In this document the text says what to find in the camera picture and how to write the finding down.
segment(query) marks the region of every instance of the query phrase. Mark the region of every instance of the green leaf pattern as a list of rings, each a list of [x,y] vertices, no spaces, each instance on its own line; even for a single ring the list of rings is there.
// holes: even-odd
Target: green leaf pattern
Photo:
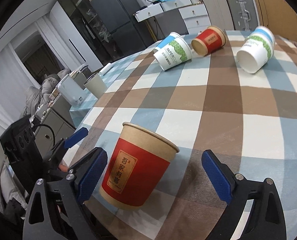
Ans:
[[[172,46],[172,47],[174,48],[174,50],[175,50],[175,52],[176,52],[177,54],[181,55],[180,60],[181,60],[182,62],[187,61],[187,55],[186,55],[184,49],[182,48],[182,46],[181,46],[177,41],[171,41],[171,42],[169,43],[169,45]]]
[[[263,43],[263,47],[266,49],[266,51],[267,51],[267,57],[268,57],[268,59],[270,59],[271,57],[272,57],[272,51],[271,51],[271,48],[270,48],[270,46],[267,44],[267,42],[263,39],[263,38],[261,38],[261,37],[259,37],[259,36],[255,36],[255,35],[251,35],[250,37],[249,37],[249,39],[252,39],[252,40],[255,40],[255,41],[261,41],[262,43]]]

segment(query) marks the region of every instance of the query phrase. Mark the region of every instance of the blue gripper pad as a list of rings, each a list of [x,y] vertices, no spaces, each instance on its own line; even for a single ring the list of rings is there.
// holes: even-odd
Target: blue gripper pad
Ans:
[[[231,185],[207,151],[202,154],[202,166],[218,197],[228,205],[232,200]]]
[[[83,179],[80,181],[76,197],[79,203],[82,204],[85,200],[90,199],[107,163],[107,153],[102,149],[101,153],[98,155],[89,170],[85,173]]]
[[[84,139],[88,135],[88,130],[85,127],[82,127],[80,130],[73,133],[72,136],[67,138],[64,143],[64,148],[69,149],[77,144],[80,140]]]

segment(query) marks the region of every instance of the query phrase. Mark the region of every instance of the wooden door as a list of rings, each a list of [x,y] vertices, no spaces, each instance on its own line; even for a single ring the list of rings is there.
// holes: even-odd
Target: wooden door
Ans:
[[[285,0],[255,0],[260,23],[291,41],[297,41],[297,14]]]

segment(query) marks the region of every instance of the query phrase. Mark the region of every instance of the beige tumbler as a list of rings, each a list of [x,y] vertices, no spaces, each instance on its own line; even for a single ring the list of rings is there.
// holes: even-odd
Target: beige tumbler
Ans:
[[[84,86],[93,95],[95,95],[97,99],[100,99],[100,97],[107,90],[107,86],[105,85],[105,83],[103,82],[102,78],[99,76],[98,73],[95,73],[92,76],[90,76],[84,83]]]
[[[141,207],[178,152],[164,137],[124,122],[100,187],[101,196],[121,209]]]

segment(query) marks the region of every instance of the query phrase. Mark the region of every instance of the red paper cup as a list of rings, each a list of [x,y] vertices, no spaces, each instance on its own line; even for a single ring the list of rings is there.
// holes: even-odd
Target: red paper cup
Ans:
[[[198,55],[205,56],[221,48],[225,43],[224,32],[216,26],[210,26],[192,40],[191,44]]]
[[[100,187],[101,196],[121,209],[141,207],[178,152],[164,137],[124,122]]]

